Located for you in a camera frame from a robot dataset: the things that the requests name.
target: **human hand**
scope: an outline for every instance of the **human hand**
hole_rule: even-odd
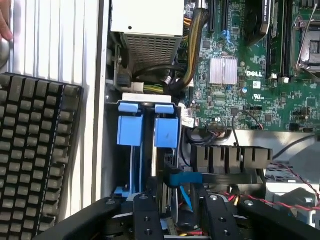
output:
[[[14,36],[8,26],[10,19],[11,0],[0,0],[0,40],[10,41]]]

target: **capacitor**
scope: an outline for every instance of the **capacitor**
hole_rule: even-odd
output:
[[[241,91],[242,91],[242,93],[246,94],[246,93],[248,92],[248,89],[247,89],[246,87],[243,87],[243,88],[241,89]]]

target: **green circuit board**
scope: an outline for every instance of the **green circuit board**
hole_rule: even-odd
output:
[[[294,1],[292,19],[300,14],[298,2]],[[191,105],[196,125],[230,129],[233,115],[239,110],[247,110],[259,120],[264,131],[320,132],[320,83],[299,78],[292,78],[289,83],[267,79],[268,38],[265,37],[250,47],[245,45],[243,31],[246,23],[245,0],[230,1],[228,12],[230,43],[221,36],[219,30],[221,8],[219,4],[215,33],[209,34],[204,28],[202,34],[200,60],[194,76],[194,96]],[[301,9],[301,11],[307,18],[312,9]],[[282,19],[281,13],[277,13],[276,16],[272,13],[271,32],[276,31],[273,34],[278,37],[282,34]],[[282,48],[280,42],[277,43],[277,48]],[[221,56],[237,58],[237,84],[210,84],[210,60]],[[235,127],[241,130],[256,130],[257,124],[251,117],[239,113]]]

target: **black keyboard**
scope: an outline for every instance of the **black keyboard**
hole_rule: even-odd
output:
[[[0,240],[54,226],[81,102],[80,86],[0,74]]]

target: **motherboard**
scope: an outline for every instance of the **motherboard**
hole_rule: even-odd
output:
[[[252,117],[240,113],[245,110],[255,116],[264,131],[320,132],[317,1],[256,0],[261,5],[250,9],[251,2],[216,1],[214,26],[203,29],[190,104],[196,125],[230,129],[236,116],[236,129],[262,130]],[[270,3],[264,9],[269,11],[265,15],[270,18],[269,25],[266,35],[256,38],[258,22],[260,29],[266,29],[261,25],[266,19],[255,15],[262,3]],[[193,4],[189,2],[185,8],[189,17]],[[311,17],[315,21],[306,29]],[[312,36],[302,44],[305,34]],[[306,51],[299,58],[302,45]]]

